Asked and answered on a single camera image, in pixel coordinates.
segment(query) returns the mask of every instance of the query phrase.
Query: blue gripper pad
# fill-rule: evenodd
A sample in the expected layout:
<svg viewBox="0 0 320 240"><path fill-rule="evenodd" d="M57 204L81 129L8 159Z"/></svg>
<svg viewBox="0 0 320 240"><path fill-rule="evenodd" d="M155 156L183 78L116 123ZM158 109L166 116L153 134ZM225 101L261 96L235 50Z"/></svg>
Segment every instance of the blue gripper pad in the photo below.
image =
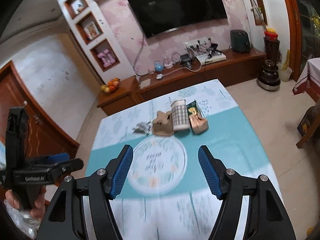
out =
<svg viewBox="0 0 320 240"><path fill-rule="evenodd" d="M120 163L112 177L112 186L110 190L110 196L113 199L115 199L116 196L121 193L125 179L127 178L127 175L133 160L132 147L130 145L125 145L116 160L120 161Z"/></svg>
<svg viewBox="0 0 320 240"><path fill-rule="evenodd" d="M208 158L208 154L211 155L211 153L209 152L209 150L204 151L203 147L204 146L201 146L198 150L199 163L211 193L217 196L218 199L220 199L222 197L222 191L220 188L220 178Z"/></svg>
<svg viewBox="0 0 320 240"><path fill-rule="evenodd" d="M60 153L48 156L46 159L47 163L61 163L70 160L70 157L67 153Z"/></svg>

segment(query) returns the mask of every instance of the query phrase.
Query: floral wallpaper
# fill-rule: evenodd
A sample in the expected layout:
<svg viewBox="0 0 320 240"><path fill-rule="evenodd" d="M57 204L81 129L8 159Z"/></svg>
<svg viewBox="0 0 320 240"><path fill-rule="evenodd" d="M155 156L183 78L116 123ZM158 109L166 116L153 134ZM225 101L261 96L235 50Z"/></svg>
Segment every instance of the floral wallpaper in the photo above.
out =
<svg viewBox="0 0 320 240"><path fill-rule="evenodd" d="M201 22L179 30L161 33L144 41L144 48L136 64L138 74L148 73L156 60L163 61L173 52L186 53L183 42L210 37L218 43L218 49L228 49L230 30L249 32L249 22L243 0L223 0L228 19ZM98 0L100 9L129 62L133 64L143 41L142 30L135 19L128 0Z"/></svg>

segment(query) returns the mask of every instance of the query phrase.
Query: electrical outlet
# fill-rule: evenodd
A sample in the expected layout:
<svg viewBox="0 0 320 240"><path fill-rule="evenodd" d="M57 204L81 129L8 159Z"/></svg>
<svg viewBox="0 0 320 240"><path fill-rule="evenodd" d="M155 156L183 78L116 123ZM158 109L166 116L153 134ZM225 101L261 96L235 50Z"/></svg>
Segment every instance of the electrical outlet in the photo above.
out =
<svg viewBox="0 0 320 240"><path fill-rule="evenodd" d="M199 44L198 41L200 41L200 44L203 45L203 46L205 46L208 43L210 44L208 38L207 37L203 37L203 38L200 38L200 39L184 42L183 45L184 45L184 47L186 49L188 48L188 46L189 47L193 46L194 48L196 48L197 45Z"/></svg>

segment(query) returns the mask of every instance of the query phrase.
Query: fruit bowl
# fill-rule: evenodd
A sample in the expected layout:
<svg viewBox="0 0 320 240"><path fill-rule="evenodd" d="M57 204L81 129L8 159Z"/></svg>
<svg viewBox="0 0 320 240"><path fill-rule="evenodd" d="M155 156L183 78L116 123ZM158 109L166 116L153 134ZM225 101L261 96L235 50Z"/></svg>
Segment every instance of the fruit bowl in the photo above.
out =
<svg viewBox="0 0 320 240"><path fill-rule="evenodd" d="M102 85L100 87L102 93L110 94L115 92L120 85L120 79L119 78L114 78L110 80L106 85Z"/></svg>

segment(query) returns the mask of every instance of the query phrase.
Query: wooden door frame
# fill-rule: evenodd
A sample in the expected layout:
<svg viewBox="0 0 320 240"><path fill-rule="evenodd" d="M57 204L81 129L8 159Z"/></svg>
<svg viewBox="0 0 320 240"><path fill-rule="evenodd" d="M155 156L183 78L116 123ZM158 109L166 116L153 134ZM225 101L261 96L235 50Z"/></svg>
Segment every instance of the wooden door frame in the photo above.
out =
<svg viewBox="0 0 320 240"><path fill-rule="evenodd" d="M291 77L297 81L301 62L302 31L297 0L285 0L290 28L290 61L289 67L293 70Z"/></svg>
<svg viewBox="0 0 320 240"><path fill-rule="evenodd" d="M31 95L25 84L23 83L21 77L19 76L13 61L9 61L6 65L4 65L0 69L0 82L4 77L9 75L10 73L13 74L15 80L17 81L18 89L20 92L25 95L25 97L28 99L28 104L30 104L34 109L37 110L37 112L41 115L43 119L47 121L48 127L54 132L57 133L59 136L64 138L71 147L78 149L80 144L73 140L64 130L62 130L51 118L47 115L47 113L41 108L41 106L38 104L38 102L34 99L34 97Z"/></svg>

